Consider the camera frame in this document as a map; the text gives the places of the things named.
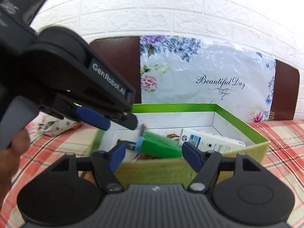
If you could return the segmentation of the person left hand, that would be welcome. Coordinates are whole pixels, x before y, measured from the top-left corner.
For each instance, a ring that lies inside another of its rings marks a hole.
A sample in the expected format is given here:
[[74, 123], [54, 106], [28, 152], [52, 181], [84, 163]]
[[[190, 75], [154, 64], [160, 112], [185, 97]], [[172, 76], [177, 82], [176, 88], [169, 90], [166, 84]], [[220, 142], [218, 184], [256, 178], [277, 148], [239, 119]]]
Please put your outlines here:
[[12, 188], [12, 177], [16, 174], [21, 156], [29, 149], [30, 138], [26, 129], [20, 130], [13, 138], [11, 147], [1, 150], [1, 208]]

